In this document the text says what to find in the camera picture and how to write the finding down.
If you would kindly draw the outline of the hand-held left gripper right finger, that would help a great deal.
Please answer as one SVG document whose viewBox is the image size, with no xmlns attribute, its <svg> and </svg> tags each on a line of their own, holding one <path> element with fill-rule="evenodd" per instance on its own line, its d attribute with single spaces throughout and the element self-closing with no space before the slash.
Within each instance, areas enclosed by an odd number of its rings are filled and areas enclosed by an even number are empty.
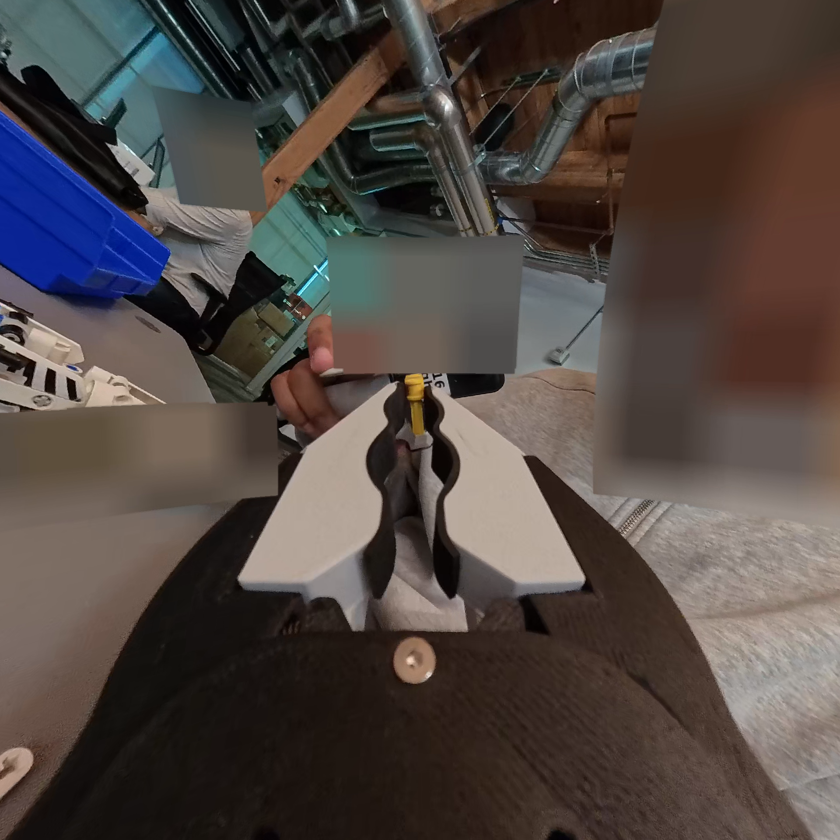
<svg viewBox="0 0 840 840">
<path fill-rule="evenodd" d="M 442 389 L 426 389 L 423 416 L 423 515 L 442 592 L 486 613 L 496 601 L 580 591 L 585 573 L 522 451 Z"/>
</svg>

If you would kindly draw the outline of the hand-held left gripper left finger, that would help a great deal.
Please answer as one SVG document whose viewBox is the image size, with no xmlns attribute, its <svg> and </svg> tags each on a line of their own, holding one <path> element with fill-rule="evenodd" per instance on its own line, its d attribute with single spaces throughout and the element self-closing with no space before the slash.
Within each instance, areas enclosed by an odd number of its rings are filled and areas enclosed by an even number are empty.
<svg viewBox="0 0 840 840">
<path fill-rule="evenodd" d="M 354 631 L 392 577 L 385 482 L 396 467 L 403 387 L 385 385 L 305 448 L 239 573 L 247 591 L 333 599 Z"/>
</svg>

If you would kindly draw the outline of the white striped lego model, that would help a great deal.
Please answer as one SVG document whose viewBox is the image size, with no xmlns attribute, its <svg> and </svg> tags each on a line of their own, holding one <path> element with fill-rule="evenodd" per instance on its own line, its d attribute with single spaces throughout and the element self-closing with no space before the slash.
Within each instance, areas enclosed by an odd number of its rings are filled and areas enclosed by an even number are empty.
<svg viewBox="0 0 840 840">
<path fill-rule="evenodd" d="M 42 413 L 76 407 L 162 405 L 126 378 L 81 369 L 79 343 L 1 300 L 1 412 Z"/>
</svg>

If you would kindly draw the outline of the thin white lego liftarm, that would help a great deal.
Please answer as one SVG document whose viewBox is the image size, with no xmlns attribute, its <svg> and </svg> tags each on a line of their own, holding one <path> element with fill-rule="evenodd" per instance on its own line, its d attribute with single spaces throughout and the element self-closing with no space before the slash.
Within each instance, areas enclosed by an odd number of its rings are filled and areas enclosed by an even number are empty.
<svg viewBox="0 0 840 840">
<path fill-rule="evenodd" d="M 1 753 L 1 800 L 31 771 L 34 761 L 33 752 L 26 747 L 15 747 Z"/>
</svg>

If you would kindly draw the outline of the person's right hand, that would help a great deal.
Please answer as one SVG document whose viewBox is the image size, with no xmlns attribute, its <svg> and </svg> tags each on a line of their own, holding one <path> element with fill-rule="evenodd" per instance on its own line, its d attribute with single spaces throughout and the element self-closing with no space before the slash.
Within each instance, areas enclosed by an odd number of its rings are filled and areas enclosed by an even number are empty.
<svg viewBox="0 0 840 840">
<path fill-rule="evenodd" d="M 307 340 L 307 359 L 276 375 L 270 389 L 279 415 L 297 432 L 315 439 L 340 421 L 322 380 L 322 374 L 334 367 L 330 315 L 320 314 L 310 319 Z"/>
</svg>

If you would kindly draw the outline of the stack of cardboard boxes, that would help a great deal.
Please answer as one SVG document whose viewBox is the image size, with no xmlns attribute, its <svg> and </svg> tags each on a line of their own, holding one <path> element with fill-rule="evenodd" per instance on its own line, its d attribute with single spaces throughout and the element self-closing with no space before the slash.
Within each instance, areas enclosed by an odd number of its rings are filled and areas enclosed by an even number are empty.
<svg viewBox="0 0 840 840">
<path fill-rule="evenodd" d="M 236 318 L 214 355 L 238 370 L 256 394 L 306 342 L 308 321 L 264 301 Z"/>
</svg>

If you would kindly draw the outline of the person's grey hoodie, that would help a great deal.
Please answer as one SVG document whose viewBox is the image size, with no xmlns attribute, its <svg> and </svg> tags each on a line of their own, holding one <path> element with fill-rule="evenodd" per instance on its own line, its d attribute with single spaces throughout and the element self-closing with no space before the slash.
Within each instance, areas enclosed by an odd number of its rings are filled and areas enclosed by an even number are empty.
<svg viewBox="0 0 840 840">
<path fill-rule="evenodd" d="M 592 489 L 595 375 L 554 369 L 461 399 L 640 553 L 813 838 L 839 837 L 838 531 Z"/>
</svg>

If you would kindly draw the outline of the black chair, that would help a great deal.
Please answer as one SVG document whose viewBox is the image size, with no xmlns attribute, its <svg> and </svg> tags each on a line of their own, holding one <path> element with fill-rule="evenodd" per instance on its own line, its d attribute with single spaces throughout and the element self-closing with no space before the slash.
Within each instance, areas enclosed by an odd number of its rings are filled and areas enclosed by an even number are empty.
<svg viewBox="0 0 840 840">
<path fill-rule="evenodd" d="M 205 290 L 208 300 L 187 344 L 192 352 L 204 356 L 215 352 L 229 328 L 246 310 L 293 282 L 290 276 L 277 274 L 253 252 L 248 252 L 240 265 L 227 297 L 197 273 L 193 272 L 192 278 Z"/>
</svg>

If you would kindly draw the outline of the wooden ceiling beam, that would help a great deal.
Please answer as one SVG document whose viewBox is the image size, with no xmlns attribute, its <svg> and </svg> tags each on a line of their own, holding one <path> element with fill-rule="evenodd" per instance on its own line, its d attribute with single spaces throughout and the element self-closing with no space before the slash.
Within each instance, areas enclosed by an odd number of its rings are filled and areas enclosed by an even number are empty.
<svg viewBox="0 0 840 840">
<path fill-rule="evenodd" d="M 406 63 L 401 36 L 392 29 L 364 54 L 261 168 L 266 209 L 250 212 L 253 225 L 286 195 L 352 118 Z"/>
</svg>

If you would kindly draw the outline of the blue plastic bin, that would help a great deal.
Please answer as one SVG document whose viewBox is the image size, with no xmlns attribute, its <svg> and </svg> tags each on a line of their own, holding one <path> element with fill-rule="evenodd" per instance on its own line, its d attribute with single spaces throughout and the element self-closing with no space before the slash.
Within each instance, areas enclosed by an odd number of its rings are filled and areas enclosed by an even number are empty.
<svg viewBox="0 0 840 840">
<path fill-rule="evenodd" d="M 143 296 L 170 250 L 6 115 L 1 117 L 1 263 L 41 291 Z"/>
</svg>

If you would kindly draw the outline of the black bag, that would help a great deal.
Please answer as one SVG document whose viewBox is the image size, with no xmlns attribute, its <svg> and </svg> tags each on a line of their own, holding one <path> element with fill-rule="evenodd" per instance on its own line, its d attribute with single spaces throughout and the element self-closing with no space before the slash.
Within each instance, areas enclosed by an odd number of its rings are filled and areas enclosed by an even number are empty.
<svg viewBox="0 0 840 840">
<path fill-rule="evenodd" d="M 147 197 L 112 150 L 114 129 L 89 120 L 42 67 L 27 66 L 22 76 L 2 66 L 3 105 L 100 192 L 121 208 L 143 214 Z"/>
</svg>

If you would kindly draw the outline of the straight silver ventilation duct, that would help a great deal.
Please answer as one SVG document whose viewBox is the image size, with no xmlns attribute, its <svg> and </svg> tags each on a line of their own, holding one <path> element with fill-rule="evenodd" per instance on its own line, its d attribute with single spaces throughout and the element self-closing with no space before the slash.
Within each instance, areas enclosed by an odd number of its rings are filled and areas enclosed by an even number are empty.
<svg viewBox="0 0 840 840">
<path fill-rule="evenodd" d="M 463 236 L 497 236 L 497 217 L 479 172 L 466 118 L 448 84 L 429 16 L 417 1 L 385 1 L 384 8 L 419 86 L 408 101 L 416 104 L 425 127 L 414 134 L 458 231 Z"/>
</svg>

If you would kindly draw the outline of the bent silver ventilation duct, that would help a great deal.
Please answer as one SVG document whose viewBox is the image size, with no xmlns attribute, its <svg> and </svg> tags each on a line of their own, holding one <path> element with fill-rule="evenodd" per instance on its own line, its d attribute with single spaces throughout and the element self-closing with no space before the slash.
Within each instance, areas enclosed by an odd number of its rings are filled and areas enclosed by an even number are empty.
<svg viewBox="0 0 840 840">
<path fill-rule="evenodd" d="M 531 145 L 519 153 L 489 154 L 480 165 L 486 184 L 525 186 L 543 181 L 597 102 L 644 87 L 656 25 L 599 41 L 565 71 Z"/>
</svg>

